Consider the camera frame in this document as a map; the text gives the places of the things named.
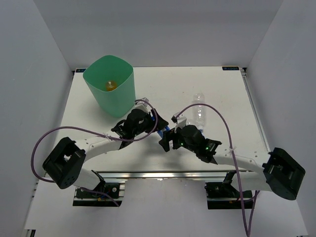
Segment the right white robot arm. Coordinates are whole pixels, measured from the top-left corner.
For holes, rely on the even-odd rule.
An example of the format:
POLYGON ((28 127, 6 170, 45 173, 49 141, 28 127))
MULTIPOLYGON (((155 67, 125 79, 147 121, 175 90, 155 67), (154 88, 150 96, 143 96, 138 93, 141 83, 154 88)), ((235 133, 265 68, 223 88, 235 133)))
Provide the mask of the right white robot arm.
POLYGON ((236 196, 241 190, 273 192, 286 200, 295 200, 306 174, 305 169, 284 149, 271 152, 243 152, 220 141, 205 138, 194 125, 173 128, 163 133, 159 144, 165 152, 184 148, 205 163, 231 165, 245 172, 229 172, 223 192, 236 196))

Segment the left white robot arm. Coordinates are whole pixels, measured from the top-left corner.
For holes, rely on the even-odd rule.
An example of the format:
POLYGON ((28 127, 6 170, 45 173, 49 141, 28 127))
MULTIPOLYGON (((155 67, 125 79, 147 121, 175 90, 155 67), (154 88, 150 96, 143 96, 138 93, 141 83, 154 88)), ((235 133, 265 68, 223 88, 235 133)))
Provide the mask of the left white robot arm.
POLYGON ((87 189, 93 197, 99 197, 104 192, 105 180, 96 171, 83 168, 83 164, 98 155, 129 146, 132 140, 142 133, 160 131, 168 125, 155 109, 150 112, 133 109, 126 119, 119 121, 110 130, 110 135, 117 135, 118 140, 95 136, 75 141, 64 137, 57 143, 42 167, 60 189, 73 185, 87 189))

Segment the blue cap water bottle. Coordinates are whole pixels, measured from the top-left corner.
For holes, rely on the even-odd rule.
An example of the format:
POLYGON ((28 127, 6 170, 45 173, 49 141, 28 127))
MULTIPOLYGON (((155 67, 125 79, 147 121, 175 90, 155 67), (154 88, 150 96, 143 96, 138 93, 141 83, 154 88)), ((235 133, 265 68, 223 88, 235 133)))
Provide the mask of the blue cap water bottle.
POLYGON ((158 124, 156 127, 156 132, 158 133, 158 135, 161 138, 163 138, 163 133, 169 130, 170 130, 169 123, 165 121, 163 118, 161 118, 160 116, 158 116, 158 124))

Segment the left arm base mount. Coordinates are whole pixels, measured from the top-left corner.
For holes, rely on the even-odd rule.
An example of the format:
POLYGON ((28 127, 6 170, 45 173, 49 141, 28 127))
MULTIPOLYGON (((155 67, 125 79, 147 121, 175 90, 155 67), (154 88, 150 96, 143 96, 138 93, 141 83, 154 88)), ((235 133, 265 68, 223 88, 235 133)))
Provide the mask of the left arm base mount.
POLYGON ((93 170, 79 175, 74 186, 77 207, 119 207, 125 190, 124 180, 93 170))

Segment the orange plastic bottle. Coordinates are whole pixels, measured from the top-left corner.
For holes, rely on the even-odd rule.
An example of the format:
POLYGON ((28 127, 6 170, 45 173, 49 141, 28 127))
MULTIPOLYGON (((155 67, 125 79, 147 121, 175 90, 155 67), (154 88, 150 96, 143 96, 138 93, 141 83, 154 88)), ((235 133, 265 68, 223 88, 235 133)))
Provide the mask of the orange plastic bottle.
POLYGON ((117 83, 113 80, 109 80, 105 84, 106 91, 113 91, 118 87, 117 83))

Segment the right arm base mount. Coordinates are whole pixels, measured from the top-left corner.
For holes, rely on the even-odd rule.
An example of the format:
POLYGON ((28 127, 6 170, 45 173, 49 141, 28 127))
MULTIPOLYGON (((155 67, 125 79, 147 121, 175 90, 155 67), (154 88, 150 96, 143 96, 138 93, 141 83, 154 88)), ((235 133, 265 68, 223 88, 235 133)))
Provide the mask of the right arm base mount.
POLYGON ((229 171, 221 182, 207 182, 204 186, 209 210, 241 209, 239 191, 231 185, 236 171, 229 171))

